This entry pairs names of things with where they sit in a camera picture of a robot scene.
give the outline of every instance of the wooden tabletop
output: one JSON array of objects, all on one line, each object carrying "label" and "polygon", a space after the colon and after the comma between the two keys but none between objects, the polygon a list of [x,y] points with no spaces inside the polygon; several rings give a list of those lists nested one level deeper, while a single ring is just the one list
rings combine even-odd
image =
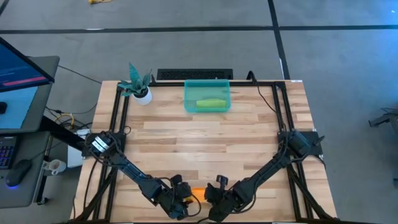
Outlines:
[{"label": "wooden tabletop", "polygon": [[[109,129],[117,81],[103,82],[95,111],[92,131]],[[302,82],[286,81],[294,125],[297,129],[313,129],[313,122]],[[232,107],[225,114],[188,114],[183,107],[183,87],[151,87],[153,100],[139,106],[130,99],[126,125],[125,154],[146,174],[172,177],[181,174],[191,187],[219,186],[218,174],[229,178],[229,186],[250,177],[271,160],[277,150],[277,118],[252,86],[231,86]],[[269,104],[275,108],[271,87],[260,87]],[[279,93],[284,112],[282,95]],[[119,105],[120,120],[122,97]],[[88,176],[94,159],[87,159],[82,167],[76,192],[76,214],[83,208]],[[310,156],[303,162],[308,189],[318,203],[336,216],[324,166]],[[101,166],[94,170],[88,191],[87,204],[96,193]],[[298,190],[302,215],[303,200]],[[103,197],[100,217],[104,217],[107,193]],[[211,205],[202,203],[201,213],[186,222],[208,216]],[[190,204],[190,214],[198,205]],[[257,202],[252,210],[230,215],[230,222],[292,221],[294,211],[286,170],[280,170],[257,191]],[[176,222],[160,206],[154,207],[142,196],[138,186],[119,171],[111,222]]]}]

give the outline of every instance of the computer mouse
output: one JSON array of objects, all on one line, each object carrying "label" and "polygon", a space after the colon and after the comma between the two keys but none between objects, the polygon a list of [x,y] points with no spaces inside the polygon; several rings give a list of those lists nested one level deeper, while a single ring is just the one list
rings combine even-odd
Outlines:
[{"label": "computer mouse", "polygon": [[23,159],[21,161],[18,161],[7,174],[7,186],[15,187],[20,184],[31,167],[32,161],[30,161],[29,159]]}]

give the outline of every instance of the keyboard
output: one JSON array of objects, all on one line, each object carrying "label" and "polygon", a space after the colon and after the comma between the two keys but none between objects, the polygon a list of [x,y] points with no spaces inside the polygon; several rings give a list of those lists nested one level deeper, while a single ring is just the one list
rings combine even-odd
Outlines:
[{"label": "keyboard", "polygon": [[158,69],[157,80],[228,79],[233,80],[232,69]]},{"label": "keyboard", "polygon": [[16,155],[17,136],[0,137],[0,169],[10,169]]}]

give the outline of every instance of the computer monitor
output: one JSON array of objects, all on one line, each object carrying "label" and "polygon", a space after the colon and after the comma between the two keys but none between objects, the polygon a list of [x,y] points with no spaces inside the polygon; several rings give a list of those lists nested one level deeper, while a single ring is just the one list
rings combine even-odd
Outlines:
[{"label": "computer monitor", "polygon": [[0,37],[0,92],[52,82],[53,77]]}]

